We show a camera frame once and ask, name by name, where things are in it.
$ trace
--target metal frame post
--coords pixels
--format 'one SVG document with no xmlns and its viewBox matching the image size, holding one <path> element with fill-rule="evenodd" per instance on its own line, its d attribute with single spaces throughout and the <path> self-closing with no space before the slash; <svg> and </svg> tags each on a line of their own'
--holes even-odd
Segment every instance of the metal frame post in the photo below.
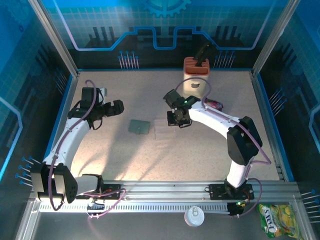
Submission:
<svg viewBox="0 0 320 240">
<path fill-rule="evenodd" d="M 46 33 L 48 34 L 49 38 L 51 39 L 53 45 L 57 49 L 60 57 L 62 58 L 63 62 L 67 66 L 69 72 L 73 77 L 78 75 L 78 68 L 73 61 L 64 41 L 62 40 L 61 36 L 58 33 L 55 25 L 51 21 L 47 10 L 45 9 L 42 2 L 38 2 L 37 0 L 28 0 L 31 7 L 33 8 L 35 14 L 37 15 L 38 19 L 40 20 L 41 24 L 43 25 Z"/>
<path fill-rule="evenodd" d="M 278 21 L 276 22 L 274 28 L 272 29 L 265 45 L 263 46 L 260 55 L 256 59 L 256 62 L 252 68 L 252 76 L 256 77 L 267 61 L 269 55 L 274 49 L 279 38 L 283 34 L 288 22 L 290 21 L 292 15 L 294 14 L 300 0 L 290 0 L 285 8 L 283 9 Z"/>
</svg>

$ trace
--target white circle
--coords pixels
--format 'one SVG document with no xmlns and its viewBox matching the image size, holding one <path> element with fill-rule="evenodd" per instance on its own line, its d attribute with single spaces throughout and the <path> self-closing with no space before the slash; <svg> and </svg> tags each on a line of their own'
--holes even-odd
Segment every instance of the white circle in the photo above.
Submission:
<svg viewBox="0 0 320 240">
<path fill-rule="evenodd" d="M 198 227 L 205 220 L 204 211 L 198 206 L 192 206 L 185 212 L 184 220 L 189 226 Z"/>
</svg>

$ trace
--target speckled tabletop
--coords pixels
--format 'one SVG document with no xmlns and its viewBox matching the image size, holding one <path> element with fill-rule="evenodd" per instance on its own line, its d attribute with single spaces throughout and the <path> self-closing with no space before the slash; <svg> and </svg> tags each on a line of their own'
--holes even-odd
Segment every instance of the speckled tabletop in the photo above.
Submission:
<svg viewBox="0 0 320 240">
<path fill-rule="evenodd" d="M 231 159 L 226 139 L 194 122 L 179 129 L 166 127 L 170 108 L 163 96 L 183 79 L 183 71 L 81 72 L 72 106 L 81 99 L 85 80 L 108 91 L 106 100 L 122 100 L 124 112 L 103 119 L 81 142 L 71 166 L 72 174 L 102 174 L 105 180 L 224 180 Z M 209 98 L 222 102 L 223 112 L 253 119 L 272 165 L 256 164 L 249 177 L 279 180 L 272 152 L 248 72 L 212 71 Z M 130 121 L 150 122 L 149 134 L 128 131 Z M 256 160 L 264 160 L 259 153 Z"/>
</svg>

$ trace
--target enclosure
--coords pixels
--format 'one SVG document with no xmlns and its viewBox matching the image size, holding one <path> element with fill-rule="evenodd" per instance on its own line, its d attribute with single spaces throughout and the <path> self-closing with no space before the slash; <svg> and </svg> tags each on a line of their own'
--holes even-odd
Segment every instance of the enclosure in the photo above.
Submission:
<svg viewBox="0 0 320 240">
<path fill-rule="evenodd" d="M 0 0 L 0 212 L 10 216 L 1 239 L 268 239 L 256 210 L 214 214 L 228 202 L 205 187 L 227 177 L 226 139 L 200 122 L 168 126 L 163 97 L 207 43 L 208 97 L 223 113 L 252 118 L 271 160 L 248 175 L 262 182 L 260 203 L 292 205 L 303 238 L 318 239 L 319 11 L 316 0 Z M 87 79 L 124 104 L 88 132 L 70 168 L 127 190 L 93 221 L 85 201 L 58 212 L 36 201 L 29 178 Z M 132 120 L 148 123 L 147 134 L 133 133 Z M 196 228 L 183 216 L 193 205 L 205 212 Z"/>
</svg>

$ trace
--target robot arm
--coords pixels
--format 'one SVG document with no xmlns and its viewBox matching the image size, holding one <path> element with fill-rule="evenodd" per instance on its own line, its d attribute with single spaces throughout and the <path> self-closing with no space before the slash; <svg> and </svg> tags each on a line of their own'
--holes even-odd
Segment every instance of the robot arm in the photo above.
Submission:
<svg viewBox="0 0 320 240">
<path fill-rule="evenodd" d="M 110 102 L 105 102 L 106 93 L 107 90 L 105 88 L 96 89 L 97 98 L 94 107 L 85 119 L 76 125 L 73 130 L 70 130 L 70 127 L 85 115 L 93 102 L 94 89 L 92 87 L 83 87 L 81 100 L 68 113 L 68 119 L 60 139 L 41 164 L 32 166 L 30 175 L 38 201 L 49 202 L 49 168 L 59 142 L 68 131 L 69 133 L 62 143 L 54 163 L 54 178 L 52 179 L 53 202 L 57 205 L 61 202 L 71 203 L 80 194 L 90 191 L 100 192 L 104 187 L 103 179 L 100 175 L 87 174 L 74 178 L 70 168 L 85 135 L 90 129 L 97 129 L 94 126 L 94 122 L 100 120 L 101 126 L 103 117 L 116 116 L 124 111 L 124 105 L 121 100 L 113 101 L 113 105 Z"/>
<path fill-rule="evenodd" d="M 262 146 L 262 141 L 252 119 L 247 116 L 242 119 L 230 116 L 205 104 L 206 108 L 217 113 L 212 114 L 203 108 L 199 98 L 190 96 L 185 99 L 175 90 L 168 92 L 163 99 L 172 109 L 167 112 L 169 126 L 185 128 L 189 127 L 192 121 L 196 121 L 216 130 L 226 138 L 228 155 L 232 161 L 224 185 L 228 195 L 234 197 L 246 184 L 246 172 L 259 150 L 233 121 L 244 126 Z"/>
</svg>

